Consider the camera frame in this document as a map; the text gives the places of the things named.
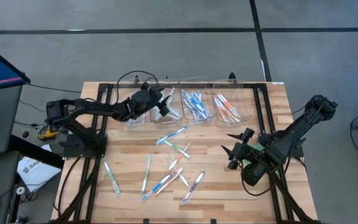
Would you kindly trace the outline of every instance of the white paper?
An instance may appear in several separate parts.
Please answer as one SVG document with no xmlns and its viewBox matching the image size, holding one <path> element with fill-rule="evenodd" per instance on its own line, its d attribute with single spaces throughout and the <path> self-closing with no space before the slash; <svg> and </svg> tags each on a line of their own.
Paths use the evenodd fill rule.
<svg viewBox="0 0 358 224">
<path fill-rule="evenodd" d="M 43 145 L 41 148 L 51 152 L 49 145 Z M 43 164 L 26 156 L 19 161 L 17 166 L 17 173 L 32 193 L 36 192 L 60 171 L 56 167 Z"/>
</svg>

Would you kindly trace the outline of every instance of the green toothbrush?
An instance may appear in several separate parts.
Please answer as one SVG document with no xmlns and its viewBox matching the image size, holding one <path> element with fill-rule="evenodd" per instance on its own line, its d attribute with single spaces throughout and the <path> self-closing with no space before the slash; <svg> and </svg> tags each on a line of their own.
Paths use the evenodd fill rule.
<svg viewBox="0 0 358 224">
<path fill-rule="evenodd" d="M 174 150 L 176 150 L 176 151 L 182 153 L 186 158 L 190 158 L 190 155 L 187 154 L 187 152 L 181 150 L 178 146 L 172 144 L 171 142 L 168 142 L 167 140 L 163 140 L 163 142 L 164 142 L 165 144 L 169 145 L 172 149 L 174 149 Z"/>
<path fill-rule="evenodd" d="M 152 157 L 150 155 L 147 155 L 147 162 L 146 162 L 147 166 L 146 166 L 146 174 L 145 174 L 144 180 L 143 180 L 142 195 L 144 194 L 144 190 L 146 189 L 146 182 L 147 182 L 147 176 L 149 175 L 151 159 L 152 159 Z"/>
<path fill-rule="evenodd" d="M 104 160 L 104 167 L 106 168 L 107 173 L 108 173 L 109 176 L 110 176 L 112 186 L 114 187 L 114 190 L 116 191 L 116 194 L 119 194 L 119 188 L 118 188 L 118 185 L 117 185 L 117 183 L 116 183 L 116 180 L 114 179 L 114 176 L 113 176 L 112 173 L 111 173 L 109 164 L 107 163 L 107 161 L 106 161 L 105 159 L 103 159 L 103 160 Z"/>
</svg>

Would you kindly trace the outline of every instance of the black cable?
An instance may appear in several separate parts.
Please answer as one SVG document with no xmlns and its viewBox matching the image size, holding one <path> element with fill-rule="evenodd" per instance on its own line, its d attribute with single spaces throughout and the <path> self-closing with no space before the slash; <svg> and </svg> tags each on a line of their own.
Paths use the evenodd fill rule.
<svg viewBox="0 0 358 224">
<path fill-rule="evenodd" d="M 299 108 L 298 110 L 296 110 L 296 111 L 292 112 L 292 114 L 291 114 L 291 115 L 296 114 L 297 112 L 301 111 L 303 108 L 305 108 L 305 106 L 302 106 L 302 107 L 301 107 L 301 108 Z"/>
<path fill-rule="evenodd" d="M 31 127 L 37 127 L 37 126 L 41 126 L 41 125 L 44 125 L 44 124 L 37 124 L 37 123 L 32 123 L 32 124 L 26 124 L 26 123 L 21 123 L 19 121 L 15 121 L 16 124 L 21 124 L 21 125 L 24 125 L 24 126 L 31 126 Z"/>
<path fill-rule="evenodd" d="M 314 115 L 311 117 L 310 120 L 313 120 L 313 119 L 317 116 L 317 114 L 318 114 L 318 113 L 321 111 L 321 109 L 323 108 L 323 105 L 324 105 L 324 103 L 322 103 L 322 104 L 320 105 L 320 107 L 317 109 L 317 111 L 314 113 Z M 309 124 L 309 121 L 307 121 L 307 123 L 302 127 L 301 131 L 296 135 L 296 137 L 293 139 L 293 141 L 292 141 L 292 143 L 291 143 L 291 145 L 290 145 L 290 150 L 288 151 L 288 154 L 286 155 L 286 156 L 288 156 L 288 162 L 287 162 L 287 165 L 285 166 L 285 170 L 284 170 L 283 175 L 277 180 L 277 182 L 275 182 L 273 185 L 271 185 L 268 189 L 264 190 L 263 192 L 258 193 L 258 194 L 253 194 L 253 193 L 251 193 L 251 192 L 249 192 L 249 191 L 247 190 L 247 187 L 246 187 L 245 184 L 244 184 L 244 180 L 242 179 L 242 172 L 243 172 L 243 170 L 244 170 L 244 165 L 243 165 L 243 163 L 242 163 L 242 161 L 241 161 L 241 166 L 240 166 L 240 167 L 241 167 L 241 173 L 240 173 L 240 175 L 241 175 L 241 184 L 242 184 L 244 190 L 245 190 L 249 195 L 251 195 L 251 196 L 261 196 L 261 195 L 265 194 L 266 192 L 268 192 L 269 190 L 271 190 L 273 187 L 275 187 L 275 186 L 285 177 L 285 174 L 287 173 L 287 170 L 288 170 L 288 168 L 289 168 L 289 166 L 290 166 L 291 152 L 292 152 L 293 145 L 294 145 L 295 141 L 300 137 L 300 134 L 301 134 L 301 133 L 303 132 L 303 130 L 306 128 L 307 124 Z"/>
<path fill-rule="evenodd" d="M 66 182 L 67 182 L 67 179 L 68 179 L 68 176 L 70 175 L 71 171 L 73 170 L 75 164 L 80 160 L 81 158 L 77 158 L 74 163 L 71 165 L 71 167 L 69 168 L 68 172 L 67 172 L 67 175 L 65 177 L 65 180 L 63 181 L 63 184 L 62 184 L 62 188 L 60 189 L 60 194 L 59 194 L 59 200 L 58 200 L 58 203 L 57 203 L 57 211 L 58 213 L 61 214 L 61 202 L 62 202 L 62 197 L 63 197 L 63 190 L 65 188 L 65 185 L 66 185 Z"/>
<path fill-rule="evenodd" d="M 157 81 L 157 79 L 155 79 L 155 77 L 148 77 L 145 82 L 147 83 L 151 78 L 153 78 L 154 80 L 156 80 L 155 84 L 157 84 L 158 81 Z"/>
<path fill-rule="evenodd" d="M 358 147 L 357 147 L 357 145 L 356 145 L 356 142 L 355 142 L 354 139 L 353 139 L 353 134 L 352 134 L 353 123 L 354 123 L 354 121 L 357 120 L 357 119 L 358 119 L 358 117 L 354 118 L 354 119 L 352 120 L 352 122 L 351 122 L 351 139 L 352 139 L 352 142 L 353 142 L 354 147 L 358 150 Z"/>
<path fill-rule="evenodd" d="M 308 168 L 306 167 L 305 162 L 303 162 L 302 158 L 299 157 L 294 157 L 294 159 L 296 159 L 297 161 L 299 161 L 304 167 L 305 167 L 305 171 L 308 171 Z"/>
<path fill-rule="evenodd" d="M 149 72 L 142 71 L 142 70 L 130 71 L 130 72 L 124 74 L 123 76 L 119 77 L 119 79 L 118 79 L 118 81 L 117 81 L 117 101 L 116 101 L 116 103 L 118 103 L 118 99 L 119 99 L 119 91 L 118 91 L 118 89 L 119 89 L 119 85 L 118 85 L 119 82 L 121 81 L 122 78 L 124 78 L 124 77 L 126 77 L 127 75 L 130 75 L 130 74 L 132 74 L 132 73 L 135 73 L 135 72 L 144 73 L 144 74 L 148 74 L 148 75 L 152 76 L 152 77 L 155 79 L 155 82 L 156 82 L 156 84 L 157 84 L 157 86 L 158 86 L 158 79 L 157 79 L 157 77 L 156 77 L 155 75 L 153 75 L 153 74 L 151 74 L 151 73 L 149 73 Z"/>
<path fill-rule="evenodd" d="M 69 92 L 69 93 L 81 93 L 80 91 L 62 90 L 62 89 L 58 89 L 58 88 L 50 88 L 50 87 L 39 86 L 39 85 L 30 84 L 30 83 L 28 85 L 38 87 L 38 88 L 44 88 L 44 89 L 47 89 L 47 90 L 66 91 L 66 92 Z"/>
<path fill-rule="evenodd" d="M 57 209 L 55 202 L 53 203 L 53 208 L 57 211 L 58 217 L 62 215 L 62 213 L 59 211 L 59 209 Z"/>
<path fill-rule="evenodd" d="M 35 193 L 24 193 L 20 195 L 20 201 L 19 203 L 26 203 L 26 202 L 33 202 L 38 198 L 38 192 Z"/>
<path fill-rule="evenodd" d="M 11 190 L 13 190 L 13 189 L 15 189 L 15 188 L 18 189 L 19 187 L 42 185 L 42 184 L 44 184 L 44 183 L 46 183 L 46 182 L 48 182 L 48 181 L 50 181 L 50 180 L 53 180 L 53 179 L 56 178 L 56 177 L 59 177 L 59 175 L 55 175 L 55 176 L 52 177 L 51 179 L 46 180 L 46 181 L 43 181 L 43 182 L 41 182 L 41 183 L 39 183 L 39 184 L 24 184 L 24 185 L 13 186 L 13 187 L 11 187 L 9 190 L 7 190 L 7 191 L 5 191 L 4 193 L 2 193 L 2 194 L 0 195 L 0 198 L 1 198 L 2 196 L 4 196 L 6 193 L 10 192 Z"/>
<path fill-rule="evenodd" d="M 37 135 L 37 139 L 39 139 L 39 140 L 41 140 L 41 141 L 44 141 L 42 138 L 40 138 L 40 135 L 43 135 L 43 131 L 45 131 L 46 129 L 48 128 L 48 126 L 47 125 L 44 125 L 41 129 L 40 129 L 40 131 L 38 132 L 38 135 Z"/>
<path fill-rule="evenodd" d="M 21 125 L 21 124 L 17 124 L 17 123 L 14 123 L 14 124 L 19 125 L 19 126 L 22 126 L 23 128 L 32 128 L 32 129 L 38 130 L 37 127 L 26 126 L 26 125 Z"/>
<path fill-rule="evenodd" d="M 19 102 L 21 102 L 21 103 L 24 104 L 24 105 L 31 106 L 32 108 L 34 108 L 34 109 L 37 110 L 37 111 L 45 112 L 44 110 L 38 109 L 38 108 L 36 108 L 34 105 L 32 105 L 32 104 L 30 104 L 30 103 L 24 103 L 22 100 L 19 100 Z"/>
</svg>

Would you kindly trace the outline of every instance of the desk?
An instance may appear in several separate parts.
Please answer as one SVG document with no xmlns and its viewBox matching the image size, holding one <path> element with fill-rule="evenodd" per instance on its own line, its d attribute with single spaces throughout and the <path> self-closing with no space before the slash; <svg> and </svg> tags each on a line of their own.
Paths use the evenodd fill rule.
<svg viewBox="0 0 358 224">
<path fill-rule="evenodd" d="M 81 97 L 96 99 L 98 86 L 97 82 L 86 82 Z M 285 129 L 293 121 L 285 87 L 273 83 L 267 83 L 266 86 L 275 127 Z M 146 188 L 150 190 L 167 173 L 168 166 L 165 158 L 174 154 L 169 147 L 156 146 L 155 142 L 159 137 L 178 128 L 162 129 L 150 123 L 134 129 L 127 129 L 123 123 L 109 118 L 106 129 L 109 140 L 105 157 L 109 161 L 121 194 L 115 195 L 108 174 L 101 166 L 92 223 L 142 223 L 144 218 L 149 218 L 150 223 L 209 223 L 211 219 L 217 219 L 218 223 L 275 223 L 271 193 L 268 192 L 260 197 L 248 195 L 242 188 L 239 170 L 226 168 L 227 154 L 220 146 L 223 144 L 232 147 L 236 141 L 226 134 L 239 134 L 246 127 L 252 128 L 256 133 L 250 140 L 250 144 L 257 142 L 257 134 L 260 129 L 254 93 L 251 89 L 246 88 L 243 91 L 245 95 L 243 100 L 248 108 L 250 119 L 242 126 L 219 128 L 216 126 L 216 118 L 214 118 L 214 121 L 209 124 L 189 126 L 188 130 L 172 139 L 172 143 L 180 147 L 185 146 L 188 141 L 192 143 L 188 151 L 191 158 L 181 160 L 184 168 L 183 175 L 190 184 L 195 181 L 202 169 L 205 170 L 201 185 L 197 188 L 193 198 L 184 206 L 179 206 L 179 204 L 188 189 L 179 180 L 171 183 L 157 198 L 151 197 L 143 203 L 140 202 L 146 155 L 152 155 Z M 267 112 L 264 109 L 263 95 L 261 93 L 259 95 L 267 126 Z M 92 116 L 90 115 L 78 118 L 78 121 L 85 126 L 91 126 L 91 120 Z M 59 189 L 61 189 L 63 179 L 73 161 L 74 159 L 69 159 L 65 162 Z M 66 208 L 70 204 L 78 191 L 82 164 L 83 159 L 77 163 L 68 178 L 63 192 L 62 208 Z M 305 168 L 294 159 L 291 160 L 287 172 L 287 182 L 289 191 L 300 207 L 311 218 L 317 218 Z M 255 187 L 249 187 L 249 189 L 257 193 L 267 187 L 269 187 L 269 179 L 265 175 Z M 278 197 L 284 218 L 284 202 L 280 193 Z M 87 202 L 87 197 L 85 197 L 81 218 L 85 217 Z M 54 211 L 52 218 L 56 217 L 57 213 Z"/>
<path fill-rule="evenodd" d="M 21 91 L 21 86 L 0 89 L 0 195 L 12 189 L 14 185 L 19 152 L 51 166 L 58 168 L 63 166 L 60 156 L 11 135 Z M 0 223 L 6 221 L 7 211 L 11 207 L 12 193 L 13 189 L 0 198 Z"/>
</svg>

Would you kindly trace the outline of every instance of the table leg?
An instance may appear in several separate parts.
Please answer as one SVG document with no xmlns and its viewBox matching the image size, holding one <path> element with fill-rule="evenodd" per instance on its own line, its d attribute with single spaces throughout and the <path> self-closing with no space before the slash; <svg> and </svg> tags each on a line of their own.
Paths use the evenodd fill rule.
<svg viewBox="0 0 358 224">
<path fill-rule="evenodd" d="M 38 147 L 35 144 L 31 144 L 28 141 L 14 135 L 11 135 L 9 150 L 19 151 L 21 154 L 27 157 L 36 159 L 44 164 L 48 164 L 59 169 L 62 169 L 64 165 L 64 161 L 61 156 L 43 150 L 41 147 Z"/>
</svg>

